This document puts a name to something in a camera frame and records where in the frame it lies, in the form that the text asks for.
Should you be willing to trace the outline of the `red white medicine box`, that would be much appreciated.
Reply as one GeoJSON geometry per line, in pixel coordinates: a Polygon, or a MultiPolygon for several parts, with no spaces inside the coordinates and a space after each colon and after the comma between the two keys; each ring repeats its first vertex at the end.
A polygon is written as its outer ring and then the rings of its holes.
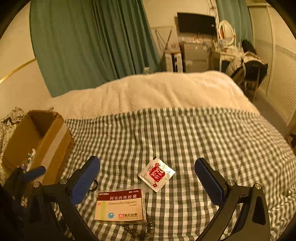
{"type": "Polygon", "coordinates": [[[99,192],[94,220],[120,225],[147,221],[144,193],[140,188],[99,192]]]}

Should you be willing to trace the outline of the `white bear plush toy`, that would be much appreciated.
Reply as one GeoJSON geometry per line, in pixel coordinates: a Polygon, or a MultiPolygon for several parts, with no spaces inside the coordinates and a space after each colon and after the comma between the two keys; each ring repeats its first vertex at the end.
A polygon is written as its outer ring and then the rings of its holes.
{"type": "Polygon", "coordinates": [[[28,163],[31,163],[34,159],[36,155],[36,150],[34,148],[32,148],[32,152],[31,153],[28,153],[28,163]]]}

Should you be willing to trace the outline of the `brown cardboard box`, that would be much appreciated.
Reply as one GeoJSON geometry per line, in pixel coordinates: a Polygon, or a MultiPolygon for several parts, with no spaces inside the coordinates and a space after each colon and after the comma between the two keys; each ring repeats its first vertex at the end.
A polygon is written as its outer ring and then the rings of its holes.
{"type": "Polygon", "coordinates": [[[21,120],[8,141],[2,158],[7,176],[21,164],[29,164],[29,154],[36,151],[31,168],[44,166],[46,173],[37,179],[43,185],[59,181],[74,139],[62,115],[55,111],[31,110],[21,120]]]}

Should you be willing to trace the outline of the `floral pillow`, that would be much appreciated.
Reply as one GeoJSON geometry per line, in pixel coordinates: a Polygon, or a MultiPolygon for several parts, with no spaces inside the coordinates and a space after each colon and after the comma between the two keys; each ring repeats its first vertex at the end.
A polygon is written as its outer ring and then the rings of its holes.
{"type": "Polygon", "coordinates": [[[1,185],[6,181],[7,174],[3,168],[3,155],[10,138],[12,137],[13,132],[16,127],[21,122],[22,118],[25,116],[25,112],[19,108],[14,108],[7,116],[1,119],[0,127],[0,151],[1,151],[1,185]]]}

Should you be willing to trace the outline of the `checkered bed sheet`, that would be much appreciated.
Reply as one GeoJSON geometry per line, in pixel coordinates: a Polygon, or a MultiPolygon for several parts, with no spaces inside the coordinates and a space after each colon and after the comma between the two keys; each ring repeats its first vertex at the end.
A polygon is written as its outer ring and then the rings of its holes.
{"type": "Polygon", "coordinates": [[[91,156],[101,161],[100,191],[141,183],[138,174],[160,158],[175,174],[145,196],[155,231],[150,240],[196,240],[217,211],[194,170],[204,158],[238,185],[259,183],[277,240],[295,214],[295,155],[263,116],[227,108],[144,109],[90,120],[67,120],[74,146],[63,171],[70,177],[91,156]]]}

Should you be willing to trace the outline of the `red white sachet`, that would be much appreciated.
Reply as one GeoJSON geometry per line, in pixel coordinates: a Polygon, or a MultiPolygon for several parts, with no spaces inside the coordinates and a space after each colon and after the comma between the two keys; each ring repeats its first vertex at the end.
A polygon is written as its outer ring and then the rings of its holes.
{"type": "Polygon", "coordinates": [[[176,172],[161,159],[154,157],[138,174],[154,192],[159,192],[176,172]]]}

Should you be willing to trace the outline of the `green curtain left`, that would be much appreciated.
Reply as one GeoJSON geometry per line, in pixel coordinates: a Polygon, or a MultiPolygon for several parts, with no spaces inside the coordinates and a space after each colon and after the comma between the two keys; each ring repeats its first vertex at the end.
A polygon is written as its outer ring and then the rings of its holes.
{"type": "Polygon", "coordinates": [[[142,1],[31,1],[30,34],[52,97],[161,69],[142,1]]]}

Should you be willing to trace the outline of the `green curtain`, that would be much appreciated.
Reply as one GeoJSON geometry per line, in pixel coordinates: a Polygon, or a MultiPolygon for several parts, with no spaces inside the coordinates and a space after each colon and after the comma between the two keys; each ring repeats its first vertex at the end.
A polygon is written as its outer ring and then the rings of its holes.
{"type": "Polygon", "coordinates": [[[253,32],[246,0],[217,0],[219,20],[227,20],[236,32],[238,42],[253,44],[253,32]]]}
{"type": "Polygon", "coordinates": [[[30,34],[52,97],[161,69],[142,1],[31,1],[30,34]]]}

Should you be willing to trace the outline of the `cream fluffy blanket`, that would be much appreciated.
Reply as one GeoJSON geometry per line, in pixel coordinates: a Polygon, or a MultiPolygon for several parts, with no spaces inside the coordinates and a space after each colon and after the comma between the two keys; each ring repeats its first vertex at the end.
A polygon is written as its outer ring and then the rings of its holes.
{"type": "Polygon", "coordinates": [[[218,71],[132,75],[97,88],[70,91],[40,106],[60,113],[64,119],[97,118],[147,108],[212,107],[258,113],[235,82],[218,71]]]}

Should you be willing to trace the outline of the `clear water jug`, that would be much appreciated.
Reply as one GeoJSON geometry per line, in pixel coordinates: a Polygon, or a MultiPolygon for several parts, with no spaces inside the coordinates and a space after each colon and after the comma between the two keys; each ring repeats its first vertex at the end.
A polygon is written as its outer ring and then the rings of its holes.
{"type": "Polygon", "coordinates": [[[151,70],[149,67],[145,67],[144,70],[143,70],[143,75],[149,75],[151,73],[151,70]]]}

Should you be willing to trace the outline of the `chair with clothes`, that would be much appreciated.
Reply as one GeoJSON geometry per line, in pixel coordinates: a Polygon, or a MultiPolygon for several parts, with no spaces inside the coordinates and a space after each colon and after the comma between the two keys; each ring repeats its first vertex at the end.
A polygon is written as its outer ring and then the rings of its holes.
{"type": "Polygon", "coordinates": [[[254,46],[248,40],[243,40],[241,46],[244,54],[236,56],[228,65],[225,73],[253,102],[258,87],[267,75],[268,63],[257,55],[254,46]]]}

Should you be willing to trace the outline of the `white dressing table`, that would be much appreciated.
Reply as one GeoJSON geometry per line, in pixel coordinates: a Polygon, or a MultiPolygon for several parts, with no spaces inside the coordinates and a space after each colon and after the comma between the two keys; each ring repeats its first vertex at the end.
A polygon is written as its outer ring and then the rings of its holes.
{"type": "Polygon", "coordinates": [[[226,69],[235,57],[240,57],[241,52],[225,52],[216,50],[215,48],[208,49],[207,63],[208,70],[215,70],[226,73],[226,69]]]}

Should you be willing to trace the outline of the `white crate shelf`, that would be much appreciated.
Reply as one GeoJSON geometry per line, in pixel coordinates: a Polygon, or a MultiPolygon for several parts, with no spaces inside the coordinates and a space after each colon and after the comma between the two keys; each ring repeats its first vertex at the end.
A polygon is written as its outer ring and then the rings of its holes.
{"type": "Polygon", "coordinates": [[[183,73],[182,54],[178,53],[165,53],[165,71],[183,73]]]}

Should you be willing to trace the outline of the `grey mini fridge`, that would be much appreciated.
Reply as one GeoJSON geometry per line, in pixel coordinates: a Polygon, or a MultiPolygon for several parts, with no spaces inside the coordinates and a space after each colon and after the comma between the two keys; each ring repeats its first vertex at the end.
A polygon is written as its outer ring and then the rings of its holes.
{"type": "Polygon", "coordinates": [[[208,47],[201,43],[180,44],[185,73],[205,72],[208,70],[208,47]]]}

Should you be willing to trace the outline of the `white louvered wardrobe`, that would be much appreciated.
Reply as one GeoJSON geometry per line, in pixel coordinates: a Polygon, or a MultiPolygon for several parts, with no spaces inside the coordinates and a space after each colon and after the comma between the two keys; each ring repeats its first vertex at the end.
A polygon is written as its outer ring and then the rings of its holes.
{"type": "Polygon", "coordinates": [[[268,3],[248,3],[254,46],[268,63],[259,93],[288,126],[295,114],[295,38],[268,3]]]}

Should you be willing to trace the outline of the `oval vanity mirror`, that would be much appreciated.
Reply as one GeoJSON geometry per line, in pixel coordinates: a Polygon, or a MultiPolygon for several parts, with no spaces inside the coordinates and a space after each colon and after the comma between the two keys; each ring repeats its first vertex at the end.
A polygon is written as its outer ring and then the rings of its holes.
{"type": "Polygon", "coordinates": [[[236,32],[232,25],[227,20],[222,20],[217,28],[218,41],[224,46],[232,46],[235,44],[236,32]]]}

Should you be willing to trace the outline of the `green curtain right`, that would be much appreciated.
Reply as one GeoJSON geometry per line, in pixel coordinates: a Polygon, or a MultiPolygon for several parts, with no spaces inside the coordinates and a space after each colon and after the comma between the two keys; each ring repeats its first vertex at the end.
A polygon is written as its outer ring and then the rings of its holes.
{"type": "Polygon", "coordinates": [[[217,0],[219,20],[227,20],[236,32],[238,42],[253,44],[253,32],[246,0],[217,0]]]}

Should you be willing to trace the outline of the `black wall television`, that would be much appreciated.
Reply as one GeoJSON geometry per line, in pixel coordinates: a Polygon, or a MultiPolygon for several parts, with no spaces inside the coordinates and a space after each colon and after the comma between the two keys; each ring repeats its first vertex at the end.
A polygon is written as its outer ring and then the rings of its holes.
{"type": "Polygon", "coordinates": [[[213,16],[178,12],[177,18],[180,33],[216,34],[216,21],[213,16]]]}

